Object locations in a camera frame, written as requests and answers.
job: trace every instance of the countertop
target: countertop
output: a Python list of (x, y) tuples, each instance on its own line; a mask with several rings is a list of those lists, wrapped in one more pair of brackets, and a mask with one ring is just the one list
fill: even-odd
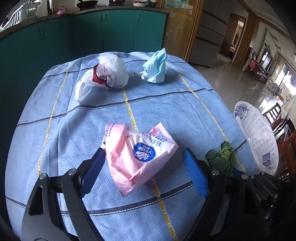
[(87, 13), (87, 12), (112, 10), (112, 9), (134, 9), (134, 10), (146, 10), (146, 11), (163, 12), (163, 13), (168, 13), (169, 12), (168, 10), (161, 10), (161, 9), (150, 8), (150, 7), (112, 6), (112, 7), (92, 8), (92, 9), (87, 9), (87, 10), (83, 10), (83, 11), (74, 12), (74, 13), (71, 13), (71, 14), (48, 15), (48, 16), (44, 16), (44, 17), (27, 19), (27, 20), (25, 20), (23, 22), (20, 22), (20, 23), (14, 25), (14, 26), (12, 26), (12, 27), (10, 27), (8, 29), (5, 29), (5, 30), (1, 31), (0, 32), (0, 40), (5, 38), (8, 35), (14, 33), (15, 31), (18, 31), (18, 30), (20, 30), (20, 29), (22, 29), (22, 28), (24, 28), (26, 26), (29, 26), (31, 24), (34, 24), (34, 23), (50, 20), (50, 19), (53, 19), (53, 18), (69, 17), (69, 16), (83, 14), (83, 13)]

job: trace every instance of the cabinet handle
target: cabinet handle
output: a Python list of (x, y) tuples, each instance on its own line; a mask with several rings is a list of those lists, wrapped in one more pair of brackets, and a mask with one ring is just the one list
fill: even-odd
[(39, 36), (40, 36), (40, 40), (42, 40), (43, 39), (42, 29), (39, 29)]
[(46, 35), (45, 35), (45, 28), (43, 27), (42, 30), (43, 30), (43, 38), (46, 38)]

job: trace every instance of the blue surgical mask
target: blue surgical mask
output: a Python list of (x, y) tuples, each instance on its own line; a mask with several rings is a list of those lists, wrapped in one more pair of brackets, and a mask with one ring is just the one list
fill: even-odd
[(144, 71), (139, 73), (130, 70), (134, 76), (140, 76), (142, 80), (151, 83), (160, 83), (165, 80), (165, 60), (167, 59), (165, 48), (156, 51), (144, 64)]

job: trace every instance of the tissue package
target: tissue package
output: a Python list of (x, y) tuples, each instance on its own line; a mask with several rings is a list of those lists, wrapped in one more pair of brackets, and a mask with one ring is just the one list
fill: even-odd
[(161, 123), (148, 134), (134, 132), (129, 125), (106, 125), (101, 147), (123, 197), (154, 177), (178, 149)]

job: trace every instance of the black wok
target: black wok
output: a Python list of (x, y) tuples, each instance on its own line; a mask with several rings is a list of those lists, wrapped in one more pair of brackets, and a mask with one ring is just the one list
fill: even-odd
[(98, 3), (97, 0), (90, 0), (90, 1), (78, 0), (78, 1), (80, 1), (80, 3), (76, 4), (76, 6), (79, 8), (93, 7), (94, 5), (96, 5)]

